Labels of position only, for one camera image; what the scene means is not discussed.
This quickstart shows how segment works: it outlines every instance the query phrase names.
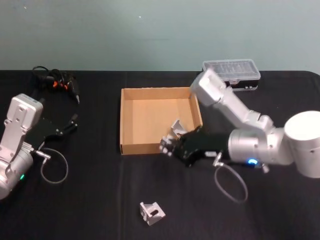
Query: cable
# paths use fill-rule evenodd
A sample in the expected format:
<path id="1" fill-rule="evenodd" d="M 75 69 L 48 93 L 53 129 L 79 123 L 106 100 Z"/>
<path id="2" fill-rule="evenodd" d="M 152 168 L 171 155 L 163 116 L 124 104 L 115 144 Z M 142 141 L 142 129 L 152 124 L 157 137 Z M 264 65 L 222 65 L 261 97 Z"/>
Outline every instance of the cable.
<path id="1" fill-rule="evenodd" d="M 243 186 L 244 189 L 244 199 L 236 199 L 234 196 L 231 196 L 230 193 L 228 193 L 219 183 L 218 181 L 218 171 L 221 168 L 226 168 L 227 170 L 229 170 L 241 183 L 241 185 Z M 239 175 L 239 173 L 237 173 L 232 167 L 226 165 L 226 164 L 221 164 L 217 167 L 217 169 L 215 170 L 214 173 L 214 182 L 216 184 L 216 186 L 220 189 L 220 191 L 226 195 L 230 200 L 234 201 L 237 204 L 243 204 L 247 201 L 248 199 L 248 187 L 245 183 L 245 181 L 243 180 L 243 178 Z"/>
<path id="2" fill-rule="evenodd" d="M 67 159 L 65 158 L 65 156 L 61 153 L 61 152 L 59 152 L 59 151 L 57 151 L 57 150 L 55 150 L 55 149 L 52 149 L 52 148 L 49 148 L 49 147 L 43 147 L 43 148 L 41 148 L 41 150 L 47 150 L 47 151 L 52 151 L 52 152 L 55 152 L 55 153 L 57 153 L 57 154 L 59 154 L 61 157 L 62 157 L 62 159 L 64 160 L 64 162 L 65 162 L 65 175 L 64 175 L 64 177 L 60 180 L 60 181 L 50 181 L 50 180 L 48 180 L 46 177 L 45 177 L 45 175 L 44 175 L 44 167 L 45 167 L 45 164 L 46 164 L 46 160 L 47 159 L 45 159 L 44 161 L 43 161 L 43 163 L 42 163 L 42 166 L 41 166 L 41 169 L 40 169 L 40 173 L 41 173 L 41 177 L 43 178 L 43 180 L 45 180 L 47 183 L 49 183 L 49 184 L 60 184 L 60 183 L 62 183 L 62 182 L 64 182 L 66 179 L 67 179 L 67 177 L 68 177 L 68 174 L 69 174 L 69 165 L 68 165 L 68 162 L 67 162 Z"/>

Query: cardboard box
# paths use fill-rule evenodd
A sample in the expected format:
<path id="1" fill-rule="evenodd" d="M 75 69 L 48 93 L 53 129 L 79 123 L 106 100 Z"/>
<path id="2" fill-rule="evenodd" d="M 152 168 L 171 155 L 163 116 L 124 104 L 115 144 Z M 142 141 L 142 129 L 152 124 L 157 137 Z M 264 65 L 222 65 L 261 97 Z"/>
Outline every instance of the cardboard box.
<path id="1" fill-rule="evenodd" d="M 160 141 L 176 119 L 187 131 L 203 124 L 197 97 L 189 87 L 122 89 L 121 154 L 160 153 Z"/>

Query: case lid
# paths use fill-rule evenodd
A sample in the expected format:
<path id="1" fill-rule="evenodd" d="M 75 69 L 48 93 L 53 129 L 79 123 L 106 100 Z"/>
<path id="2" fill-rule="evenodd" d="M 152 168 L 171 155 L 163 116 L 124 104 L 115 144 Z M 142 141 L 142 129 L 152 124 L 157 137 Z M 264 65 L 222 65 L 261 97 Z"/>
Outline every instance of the case lid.
<path id="1" fill-rule="evenodd" d="M 204 61 L 202 68 L 204 71 L 211 68 L 223 81 L 229 81 L 230 84 L 261 78 L 260 72 L 252 59 Z"/>

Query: black tablecloth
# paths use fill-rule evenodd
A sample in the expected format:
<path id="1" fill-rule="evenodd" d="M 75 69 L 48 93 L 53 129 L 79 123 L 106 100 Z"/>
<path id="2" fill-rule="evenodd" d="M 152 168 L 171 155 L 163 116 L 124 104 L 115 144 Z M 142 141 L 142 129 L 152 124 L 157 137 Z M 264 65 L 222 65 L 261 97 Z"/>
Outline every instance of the black tablecloth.
<path id="1" fill-rule="evenodd" d="M 320 239 L 320 180 L 300 175 L 294 165 L 272 166 L 268 174 L 235 168 L 249 189 L 247 203 L 239 205 L 218 190 L 209 161 L 185 168 L 161 154 L 120 155 L 121 88 L 189 86 L 196 72 L 74 73 L 79 106 L 61 92 L 38 96 L 46 99 L 43 116 L 57 124 L 79 115 L 75 134 L 48 145 L 66 156 L 69 176 L 60 185 L 45 183 L 35 158 L 25 179 L 0 202 L 1 240 Z M 0 119 L 13 96 L 30 93 L 29 77 L 27 71 L 0 71 Z M 320 77 L 262 71 L 256 91 L 237 95 L 281 127 L 296 113 L 320 111 Z M 200 110 L 210 131 L 233 129 L 219 112 Z M 239 190 L 229 175 L 221 180 L 228 190 Z M 139 215 L 140 202 L 158 202 L 166 217 L 149 227 Z"/>

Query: plastic storage case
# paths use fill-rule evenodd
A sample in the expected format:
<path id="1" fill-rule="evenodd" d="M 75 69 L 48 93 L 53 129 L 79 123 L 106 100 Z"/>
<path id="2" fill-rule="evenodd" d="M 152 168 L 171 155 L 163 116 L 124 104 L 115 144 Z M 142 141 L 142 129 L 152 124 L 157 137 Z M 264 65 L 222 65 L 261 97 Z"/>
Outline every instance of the plastic storage case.
<path id="1" fill-rule="evenodd" d="M 204 61 L 202 69 L 211 68 L 234 91 L 252 91 L 258 87 L 261 78 L 252 59 Z"/>

